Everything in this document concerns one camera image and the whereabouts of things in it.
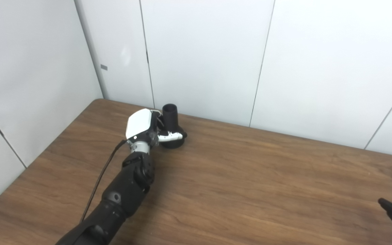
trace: wood grain surface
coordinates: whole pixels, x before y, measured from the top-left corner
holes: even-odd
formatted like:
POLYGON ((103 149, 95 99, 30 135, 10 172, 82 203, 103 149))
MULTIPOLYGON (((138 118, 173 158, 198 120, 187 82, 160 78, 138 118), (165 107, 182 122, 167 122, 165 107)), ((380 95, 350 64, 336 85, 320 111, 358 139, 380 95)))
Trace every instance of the wood grain surface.
MULTIPOLYGON (((141 107, 95 100, 0 196, 0 245, 53 245, 141 107)), ((156 180, 112 244, 392 244, 392 156, 180 115, 179 149, 155 148, 156 180)), ((115 156, 94 199, 120 170, 115 156)))

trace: robotic arm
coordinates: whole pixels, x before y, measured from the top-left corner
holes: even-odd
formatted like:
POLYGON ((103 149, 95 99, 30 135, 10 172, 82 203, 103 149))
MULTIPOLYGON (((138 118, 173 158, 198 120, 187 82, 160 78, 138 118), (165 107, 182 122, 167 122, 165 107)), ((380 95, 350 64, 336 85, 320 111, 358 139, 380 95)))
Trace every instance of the robotic arm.
POLYGON ((176 105, 166 104, 163 113, 142 109, 132 114, 126 127, 131 154, 122 170, 102 194, 99 205, 56 245, 108 245, 125 220, 138 209, 154 182, 150 149, 159 143, 174 149, 187 134, 178 125, 176 105))

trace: white robotic hand cover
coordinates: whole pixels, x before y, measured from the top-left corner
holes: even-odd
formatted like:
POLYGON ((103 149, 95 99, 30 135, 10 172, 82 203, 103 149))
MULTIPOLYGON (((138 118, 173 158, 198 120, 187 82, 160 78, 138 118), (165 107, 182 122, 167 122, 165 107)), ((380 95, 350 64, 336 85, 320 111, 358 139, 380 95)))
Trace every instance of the white robotic hand cover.
POLYGON ((149 109, 142 109, 128 118, 128 123, 126 124, 126 138, 131 138, 141 132, 149 129, 151 126, 152 112, 149 109))

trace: black cable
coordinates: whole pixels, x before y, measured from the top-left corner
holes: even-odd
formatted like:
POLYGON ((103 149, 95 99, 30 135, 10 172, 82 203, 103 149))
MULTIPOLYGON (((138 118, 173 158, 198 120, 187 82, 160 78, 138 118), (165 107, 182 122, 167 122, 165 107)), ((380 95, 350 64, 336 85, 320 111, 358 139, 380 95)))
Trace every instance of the black cable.
POLYGON ((101 173, 99 174, 98 180, 96 181, 95 187, 93 187, 92 194, 90 195, 90 198, 89 198, 89 200, 88 200, 88 202, 87 202, 87 206, 86 206, 86 208, 84 209, 84 213, 83 213, 83 215, 81 216, 80 223, 81 223, 81 222, 84 220, 84 218, 86 217, 88 208, 90 207, 90 204, 92 203, 93 197, 95 196, 96 189, 98 189, 99 182, 101 182, 101 178, 102 178, 102 176, 104 175, 105 170, 106 170, 107 167, 109 166, 109 164, 110 164, 110 162, 112 161, 112 159, 113 159, 115 153, 117 152, 117 150, 118 150, 121 146, 123 146, 125 143, 126 143, 126 140, 122 140, 121 142, 119 142, 119 143, 117 144, 117 146, 115 147, 114 151, 112 152, 112 154, 110 155, 109 159, 107 160, 107 162, 105 163, 104 167, 102 168, 102 171, 101 171, 101 173))

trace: wooden table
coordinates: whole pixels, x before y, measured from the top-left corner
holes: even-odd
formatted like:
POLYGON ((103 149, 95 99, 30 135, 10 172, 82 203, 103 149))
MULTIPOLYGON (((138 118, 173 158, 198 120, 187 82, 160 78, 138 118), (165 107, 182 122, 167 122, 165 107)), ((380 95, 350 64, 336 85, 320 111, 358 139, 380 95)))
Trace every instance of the wooden table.
MULTIPOLYGON (((73 228, 140 108, 92 102, 0 196, 0 245, 53 245, 73 228)), ((376 202, 392 200, 391 155, 185 115, 179 123, 185 144, 151 152, 156 181, 112 244, 392 244, 376 202)), ((93 206, 128 154, 117 153, 93 206)))

